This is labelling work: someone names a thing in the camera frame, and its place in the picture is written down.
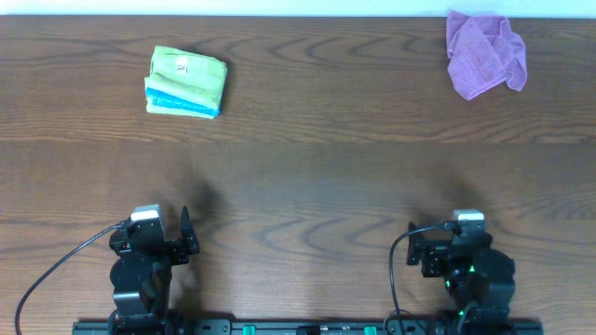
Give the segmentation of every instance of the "wood grain surface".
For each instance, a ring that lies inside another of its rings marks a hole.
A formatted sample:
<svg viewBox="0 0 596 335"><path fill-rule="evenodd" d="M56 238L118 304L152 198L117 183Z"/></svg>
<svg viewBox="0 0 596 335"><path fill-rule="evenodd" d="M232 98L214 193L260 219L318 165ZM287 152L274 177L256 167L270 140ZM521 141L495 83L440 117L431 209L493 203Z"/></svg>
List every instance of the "wood grain surface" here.
<svg viewBox="0 0 596 335"><path fill-rule="evenodd" d="M62 255L160 203L202 243L172 281L190 316L381 319L407 222L478 208L517 264L512 315L593 334L596 21L512 23L526 88L465 101L444 19L0 17L0 332ZM155 45L228 63L220 117L144 111ZM451 308L406 248L400 305ZM65 263L23 332L108 316L115 260L105 237Z"/></svg>

